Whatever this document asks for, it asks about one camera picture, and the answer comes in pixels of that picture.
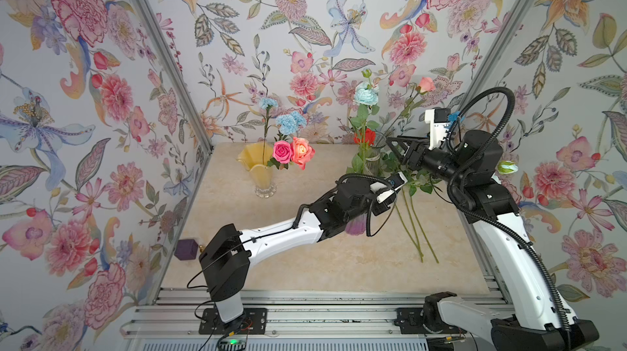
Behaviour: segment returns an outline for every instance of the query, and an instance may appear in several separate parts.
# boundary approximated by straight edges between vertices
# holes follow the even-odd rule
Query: vase
[[[272,197],[277,191],[276,184],[272,182],[272,167],[266,166],[271,157],[272,147],[263,142],[247,144],[237,156],[255,183],[255,194],[261,198]]]

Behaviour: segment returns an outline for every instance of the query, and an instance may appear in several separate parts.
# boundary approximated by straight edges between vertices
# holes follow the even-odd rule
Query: blue carnation
[[[293,135],[298,130],[298,126],[294,117],[289,114],[283,114],[277,117],[277,124],[281,125],[278,131],[284,135]]]
[[[301,113],[297,112],[297,111],[293,111],[290,113],[290,115],[292,117],[294,117],[294,121],[296,121],[296,124],[300,127],[306,127],[307,126],[307,120],[305,119],[305,117],[302,116]]]

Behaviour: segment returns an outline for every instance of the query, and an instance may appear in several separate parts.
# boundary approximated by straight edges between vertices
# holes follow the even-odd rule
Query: wall
[[[116,349],[207,155],[129,0],[0,0],[0,28],[0,349]]]
[[[595,351],[626,346],[627,13],[623,0],[536,0],[485,88],[515,91],[499,137],[500,175],[558,289],[601,334]],[[502,98],[465,128],[492,131]]]
[[[299,136],[353,143],[361,70],[380,80],[380,131],[424,130],[419,118],[397,119],[413,83],[427,75],[436,85],[415,98],[416,116],[459,104],[515,0],[150,1],[172,18],[164,32],[215,142],[263,137],[258,103],[269,95],[280,105],[272,119],[307,118]]]

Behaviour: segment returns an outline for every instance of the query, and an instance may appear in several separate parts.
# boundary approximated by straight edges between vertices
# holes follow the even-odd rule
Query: blue flower
[[[298,130],[296,120],[294,120],[294,117],[290,114],[278,116],[277,124],[281,125],[281,127],[278,128],[278,131],[286,136],[293,135],[296,133],[296,130]]]
[[[307,120],[305,119],[305,117],[302,116],[301,113],[297,112],[297,111],[293,111],[290,113],[290,115],[292,117],[294,117],[294,121],[296,122],[296,124],[300,127],[306,127],[307,126]]]
[[[13,113],[18,114],[24,122],[11,120],[0,112],[0,137],[9,142],[14,152],[19,153],[30,148],[46,154],[50,160],[50,176],[46,180],[46,189],[50,191],[65,176],[65,166],[56,152],[63,143],[79,145],[87,142],[96,127],[79,124],[51,127],[49,124],[55,120],[50,116],[50,106],[44,97],[30,88],[22,88],[22,93],[26,99],[16,97],[13,100],[17,106]]]

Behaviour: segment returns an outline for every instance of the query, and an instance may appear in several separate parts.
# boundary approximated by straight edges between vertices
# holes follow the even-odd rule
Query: purple cube
[[[181,261],[195,260],[196,253],[198,253],[198,243],[193,239],[180,239],[174,250],[174,255]]]

